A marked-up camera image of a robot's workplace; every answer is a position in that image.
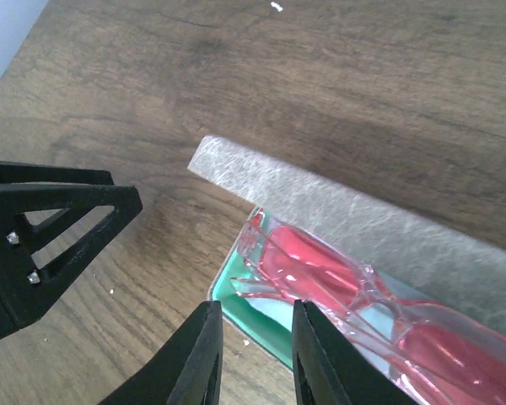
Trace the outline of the light blue cleaning cloth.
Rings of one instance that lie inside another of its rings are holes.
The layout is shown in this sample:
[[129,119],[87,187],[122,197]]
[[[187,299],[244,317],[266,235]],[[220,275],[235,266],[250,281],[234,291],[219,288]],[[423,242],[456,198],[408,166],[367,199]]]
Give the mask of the light blue cleaning cloth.
[[[411,300],[430,299],[430,296],[414,289],[394,277],[391,277],[389,274],[381,272],[380,278],[392,293],[395,293],[402,298]],[[256,311],[259,311],[264,316],[271,318],[291,332],[293,320],[293,308],[291,304],[272,299],[251,298],[246,301]],[[374,329],[377,329],[381,335],[384,337],[390,336],[394,326],[394,316],[384,306],[381,304],[370,304],[362,310],[359,310],[358,314],[369,322]],[[367,360],[370,360],[377,370],[383,373],[389,371],[389,363],[383,360],[380,356],[374,354],[366,348],[357,346],[356,349]]]

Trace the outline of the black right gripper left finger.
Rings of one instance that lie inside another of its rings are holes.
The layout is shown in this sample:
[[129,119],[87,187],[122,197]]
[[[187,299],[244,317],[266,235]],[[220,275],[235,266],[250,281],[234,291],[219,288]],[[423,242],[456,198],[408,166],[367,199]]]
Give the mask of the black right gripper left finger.
[[223,317],[218,301],[202,302],[164,346],[103,404],[218,404]]

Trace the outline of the red transparent sunglasses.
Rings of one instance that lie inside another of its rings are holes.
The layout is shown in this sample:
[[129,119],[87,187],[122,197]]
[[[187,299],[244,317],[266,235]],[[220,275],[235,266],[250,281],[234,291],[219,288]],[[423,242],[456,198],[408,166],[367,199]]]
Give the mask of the red transparent sunglasses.
[[506,337],[439,302],[406,298],[365,263],[263,210],[248,219],[233,277],[249,302],[314,303],[383,376],[419,404],[506,404]]

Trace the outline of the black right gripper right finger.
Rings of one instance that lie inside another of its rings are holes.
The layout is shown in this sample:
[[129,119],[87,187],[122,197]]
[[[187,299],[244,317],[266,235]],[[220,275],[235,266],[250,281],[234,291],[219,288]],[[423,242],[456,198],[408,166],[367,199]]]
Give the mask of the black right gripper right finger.
[[376,370],[312,302],[296,300],[293,378],[298,404],[413,404]]

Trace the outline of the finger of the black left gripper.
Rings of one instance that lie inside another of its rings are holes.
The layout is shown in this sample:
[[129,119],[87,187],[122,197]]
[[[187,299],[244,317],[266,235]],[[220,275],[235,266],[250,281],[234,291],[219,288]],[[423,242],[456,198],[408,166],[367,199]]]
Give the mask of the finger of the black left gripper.
[[113,185],[109,171],[67,168],[48,165],[29,165],[0,161],[0,184],[15,183],[70,183]]
[[0,339],[43,317],[142,208],[133,186],[0,186]]

